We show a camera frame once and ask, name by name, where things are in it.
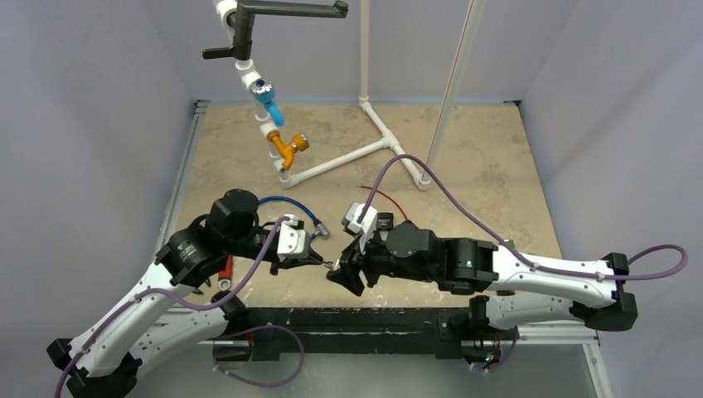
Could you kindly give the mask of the blue cable lock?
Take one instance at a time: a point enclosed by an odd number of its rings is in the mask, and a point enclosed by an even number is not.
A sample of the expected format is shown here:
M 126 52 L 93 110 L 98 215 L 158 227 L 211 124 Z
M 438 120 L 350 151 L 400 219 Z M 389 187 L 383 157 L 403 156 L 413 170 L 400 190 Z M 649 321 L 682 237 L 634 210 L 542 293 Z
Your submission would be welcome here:
M 296 206 L 299 210 L 303 211 L 312 220 L 313 225 L 316 229 L 316 231 L 311 235 L 312 239 L 321 238 L 327 240 L 330 237 L 331 233 L 329 229 L 324 225 L 324 223 L 308 207 L 306 207 L 301 202 L 294 200 L 293 198 L 284 196 L 263 197 L 259 199 L 259 204 L 263 205 L 268 202 L 276 201 L 286 202 L 288 204 Z

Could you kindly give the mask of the red cable padlock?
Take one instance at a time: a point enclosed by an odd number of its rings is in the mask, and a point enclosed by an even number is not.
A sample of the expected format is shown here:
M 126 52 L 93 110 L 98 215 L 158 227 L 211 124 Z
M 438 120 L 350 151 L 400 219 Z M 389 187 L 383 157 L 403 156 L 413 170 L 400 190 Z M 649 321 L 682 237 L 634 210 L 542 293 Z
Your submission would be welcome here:
M 363 189 L 366 189 L 366 190 L 368 190 L 368 191 L 372 191 L 372 188 L 373 188 L 372 186 L 361 185 L 361 184 L 357 184 L 356 187 L 363 188 Z M 388 194 L 386 194 L 385 192 L 383 192 L 383 191 L 380 190 L 380 189 L 376 189 L 376 194 L 377 194 L 377 195 L 383 196 L 386 200 L 388 200 L 389 202 L 391 202 L 391 203 L 396 207 L 396 209 L 398 210 L 398 212 L 404 217 L 404 219 L 405 219 L 406 221 L 410 221 L 410 218 L 408 217 L 408 215 L 407 215 L 407 213 L 405 212 L 405 210 L 403 209 L 403 207 L 402 207 L 402 206 L 400 205 L 400 203 L 399 203 L 398 201 L 396 201 L 393 197 L 389 196 Z

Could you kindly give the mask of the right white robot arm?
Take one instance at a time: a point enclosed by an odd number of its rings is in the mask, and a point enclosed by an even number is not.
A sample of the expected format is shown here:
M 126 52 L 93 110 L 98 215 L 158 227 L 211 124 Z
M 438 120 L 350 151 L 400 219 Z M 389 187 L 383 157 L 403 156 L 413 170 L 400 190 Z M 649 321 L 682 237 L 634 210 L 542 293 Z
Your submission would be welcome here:
M 382 276 L 434 282 L 456 295 L 511 290 L 513 296 L 487 298 L 485 306 L 466 314 L 467 330 L 486 337 L 495 329 L 555 320 L 628 331 L 638 317 L 636 299 L 623 287 L 628 272 L 628 260 L 619 253 L 599 260 L 528 255 L 485 240 L 440 238 L 405 221 L 386 238 L 356 235 L 326 278 L 356 296 Z

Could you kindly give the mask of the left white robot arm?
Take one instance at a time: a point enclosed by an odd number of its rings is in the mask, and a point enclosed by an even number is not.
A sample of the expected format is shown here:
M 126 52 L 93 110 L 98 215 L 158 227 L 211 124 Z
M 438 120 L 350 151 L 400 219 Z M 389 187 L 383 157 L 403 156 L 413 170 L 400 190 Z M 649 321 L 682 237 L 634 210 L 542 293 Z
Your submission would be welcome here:
M 207 214 L 171 236 L 141 279 L 95 325 L 52 342 L 47 352 L 61 370 L 55 396 L 69 391 L 74 397 L 124 397 L 187 346 L 220 335 L 242 336 L 248 311 L 236 289 L 210 304 L 191 303 L 188 318 L 157 326 L 175 303 L 186 305 L 189 294 L 221 272 L 229 258 L 269 263 L 272 273 L 323 262 L 301 220 L 285 215 L 265 228 L 258 207 L 254 193 L 228 191 Z

